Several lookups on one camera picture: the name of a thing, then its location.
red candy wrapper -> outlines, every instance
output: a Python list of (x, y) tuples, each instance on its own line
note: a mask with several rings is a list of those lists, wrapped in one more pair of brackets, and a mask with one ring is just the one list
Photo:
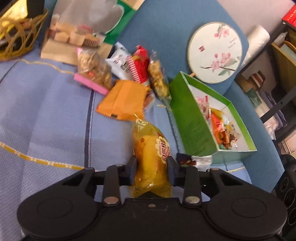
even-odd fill
[(138, 45), (136, 49), (136, 52), (132, 56), (128, 56), (126, 60), (130, 67), (134, 81), (148, 86), (149, 77), (147, 69), (150, 60), (148, 52), (141, 45)]

wicker basket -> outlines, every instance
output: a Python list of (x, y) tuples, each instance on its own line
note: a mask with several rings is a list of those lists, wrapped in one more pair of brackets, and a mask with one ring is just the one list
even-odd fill
[[(8, 46), (5, 51), (0, 52), (0, 61), (7, 61), (16, 57), (19, 57), (33, 49), (34, 42), (36, 41), (43, 23), (46, 20), (48, 10), (45, 9), (45, 13), (43, 15), (39, 15), (33, 19), (22, 19), (22, 20), (13, 20), (10, 18), (1, 18), (0, 19), (0, 35), (4, 34), (4, 38), (6, 38), (8, 42)], [(6, 24), (4, 27), (2, 23), (4, 21), (8, 21), (9, 24)], [(10, 25), (14, 25), (17, 29), (17, 33), (11, 37), (9, 32), (7, 31)], [(30, 30), (27, 37), (25, 34), (25, 30)], [(20, 38), (21, 39), (21, 47), (18, 50), (13, 50), (14, 42)]]

orange snack bag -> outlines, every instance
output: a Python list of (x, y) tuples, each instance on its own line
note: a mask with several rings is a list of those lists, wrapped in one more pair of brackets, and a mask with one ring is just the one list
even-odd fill
[(119, 80), (96, 111), (122, 121), (135, 121), (135, 115), (144, 119), (143, 105), (146, 94), (147, 87), (132, 80)]
[(158, 128), (137, 119), (133, 126), (133, 150), (138, 160), (131, 196), (138, 197), (148, 191), (160, 197), (171, 197), (166, 158), (170, 145)]

green box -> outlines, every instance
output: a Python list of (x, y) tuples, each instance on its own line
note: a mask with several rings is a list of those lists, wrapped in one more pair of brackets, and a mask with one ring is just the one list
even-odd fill
[[(213, 163), (220, 164), (242, 160), (257, 151), (254, 142), (233, 104), (199, 80), (180, 72), (170, 83), (170, 103), (186, 154), (213, 156)], [(196, 97), (208, 96), (212, 108), (222, 110), (232, 121), (239, 134), (238, 147), (221, 150), (201, 112)]]

black speaker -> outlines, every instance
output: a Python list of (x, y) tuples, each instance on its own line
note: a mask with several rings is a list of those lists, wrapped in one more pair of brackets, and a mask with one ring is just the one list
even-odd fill
[(286, 170), (274, 187), (273, 194), (284, 202), (288, 212), (282, 236), (288, 241), (296, 240), (296, 173)]

